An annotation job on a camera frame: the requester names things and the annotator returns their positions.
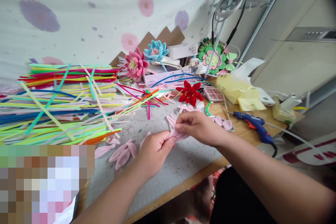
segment hot glue gun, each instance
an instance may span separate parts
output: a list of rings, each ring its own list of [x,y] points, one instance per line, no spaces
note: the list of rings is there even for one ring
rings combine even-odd
[[[277,154],[277,146],[274,144],[273,138],[271,135],[267,132],[267,130],[264,128],[265,120],[260,117],[254,117],[248,114],[240,113],[240,112],[234,112],[233,115],[240,119],[248,122],[248,127],[255,129],[260,137],[260,141],[264,144],[270,144],[274,148],[274,154],[272,157],[275,157]]]

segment white box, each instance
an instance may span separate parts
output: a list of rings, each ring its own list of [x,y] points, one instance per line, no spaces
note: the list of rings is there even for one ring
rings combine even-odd
[[[183,43],[180,45],[172,45],[168,47],[168,57],[177,60],[189,56],[197,55],[198,43],[196,44],[187,44]]]

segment purple flower print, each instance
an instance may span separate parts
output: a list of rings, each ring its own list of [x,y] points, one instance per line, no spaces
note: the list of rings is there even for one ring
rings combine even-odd
[[[188,27],[189,15],[186,11],[181,10],[176,14],[175,26],[179,26],[181,31],[184,31]]]
[[[57,32],[60,24],[55,13],[35,0],[21,0],[20,10],[24,18],[35,28],[46,32]]]

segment black pants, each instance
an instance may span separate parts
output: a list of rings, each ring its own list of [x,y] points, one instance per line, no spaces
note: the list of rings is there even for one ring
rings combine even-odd
[[[210,224],[276,223],[233,167],[219,176]]]

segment person's right hand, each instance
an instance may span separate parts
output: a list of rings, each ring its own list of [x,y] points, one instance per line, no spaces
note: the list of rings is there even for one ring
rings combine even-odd
[[[199,111],[181,113],[176,120],[175,130],[190,135],[199,142],[212,147],[220,146],[225,136],[229,134]]]

